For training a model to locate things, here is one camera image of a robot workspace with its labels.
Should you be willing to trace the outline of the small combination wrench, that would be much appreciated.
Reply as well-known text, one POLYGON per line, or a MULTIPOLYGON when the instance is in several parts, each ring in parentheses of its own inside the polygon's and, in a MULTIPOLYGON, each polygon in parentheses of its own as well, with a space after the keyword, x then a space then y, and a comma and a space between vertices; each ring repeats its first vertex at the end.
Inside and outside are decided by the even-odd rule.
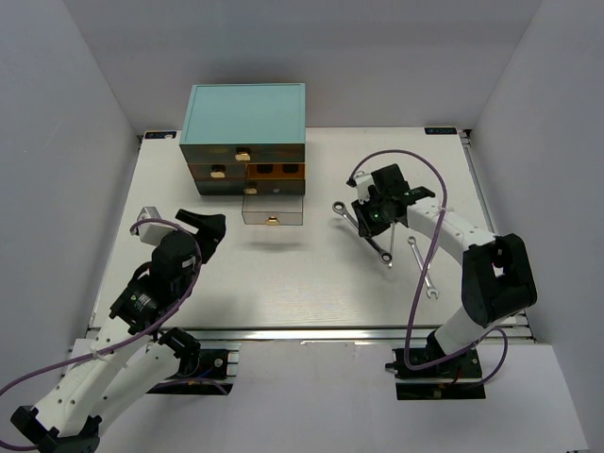
POLYGON ((424 261, 423 255, 417 245, 416 238, 414 236, 409 236, 407 239, 407 242, 408 242, 409 246, 411 247, 411 252, 414 255, 418 268, 420 269, 421 272, 426 271, 426 274, 424 276, 424 282, 426 285, 427 297, 438 299, 440 296, 440 293, 439 293, 438 289, 434 286, 434 284, 431 280, 431 277, 430 277, 428 269, 426 267, 426 263, 424 261))

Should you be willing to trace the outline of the large ratchet combination wrench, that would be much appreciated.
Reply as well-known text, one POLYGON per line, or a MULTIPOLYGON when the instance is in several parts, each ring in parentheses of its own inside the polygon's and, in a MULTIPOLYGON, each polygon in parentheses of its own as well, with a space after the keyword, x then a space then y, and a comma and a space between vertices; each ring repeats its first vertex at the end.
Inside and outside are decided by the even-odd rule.
MULTIPOLYGON (((348 211, 344 202, 335 201, 332 204, 332 210, 334 213, 341 216, 353 229, 355 232, 359 232, 359 224, 358 221, 354 218, 354 216, 348 211)), ((363 239, 377 252, 379 260, 391 267, 393 264, 393 256, 390 251, 387 251, 383 247, 381 247, 374 239, 363 237, 363 239)))

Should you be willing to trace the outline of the green handled long screwdriver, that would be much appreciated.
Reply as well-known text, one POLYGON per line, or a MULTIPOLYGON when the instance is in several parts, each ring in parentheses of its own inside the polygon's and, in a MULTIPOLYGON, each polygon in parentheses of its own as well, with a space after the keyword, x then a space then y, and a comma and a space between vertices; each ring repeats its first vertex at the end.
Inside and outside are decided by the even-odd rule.
POLYGON ((394 242, 395 242, 395 223, 391 223, 391 239, 390 239, 390 247, 389 247, 389 263, 388 268, 392 269, 394 264, 394 242))

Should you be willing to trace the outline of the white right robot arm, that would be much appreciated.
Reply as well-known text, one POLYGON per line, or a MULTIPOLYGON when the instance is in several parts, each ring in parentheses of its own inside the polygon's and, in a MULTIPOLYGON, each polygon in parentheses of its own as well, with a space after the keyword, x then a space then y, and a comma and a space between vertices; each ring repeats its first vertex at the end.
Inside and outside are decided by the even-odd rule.
POLYGON ((412 188, 391 164, 372 173, 359 171, 350 186, 359 235, 369 240, 400 224, 428 238, 461 266, 461 307, 430 333, 426 363, 445 377, 461 363, 459 351, 477 344, 489 330, 537 301, 524 241, 516 234, 497 236, 447 210, 429 189, 412 188))

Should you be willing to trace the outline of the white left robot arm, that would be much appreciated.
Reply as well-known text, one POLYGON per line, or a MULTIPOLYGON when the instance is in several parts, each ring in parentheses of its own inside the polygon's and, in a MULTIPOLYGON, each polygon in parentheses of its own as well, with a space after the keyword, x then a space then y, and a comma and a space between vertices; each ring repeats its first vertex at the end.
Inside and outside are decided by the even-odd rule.
POLYGON ((11 424, 28 440, 25 451, 93 452, 110 425, 156 387, 200 382, 201 344, 163 324, 192 294, 203 265, 227 233, 223 214, 179 210, 173 222, 143 209, 130 234, 152 246, 109 308, 87 354, 62 363, 66 373, 11 424))

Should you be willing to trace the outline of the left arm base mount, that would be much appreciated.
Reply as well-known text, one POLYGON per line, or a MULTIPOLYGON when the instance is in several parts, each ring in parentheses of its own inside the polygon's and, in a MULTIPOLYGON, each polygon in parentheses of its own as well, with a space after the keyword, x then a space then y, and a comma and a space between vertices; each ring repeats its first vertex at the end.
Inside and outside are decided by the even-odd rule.
POLYGON ((154 342, 174 351, 177 369, 149 390, 149 394, 230 394, 238 364, 234 349, 203 346, 193 335, 178 327, 155 334, 154 342))

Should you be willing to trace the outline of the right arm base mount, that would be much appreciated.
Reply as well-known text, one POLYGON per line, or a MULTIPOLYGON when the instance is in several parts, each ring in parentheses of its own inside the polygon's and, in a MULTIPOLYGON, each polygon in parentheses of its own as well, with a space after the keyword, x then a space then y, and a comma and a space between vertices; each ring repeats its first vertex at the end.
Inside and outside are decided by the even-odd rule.
POLYGON ((452 361, 412 371, 403 361, 404 349, 393 350, 394 360, 385 370, 394 376, 400 401, 483 400, 486 398, 482 368, 476 350, 452 361))

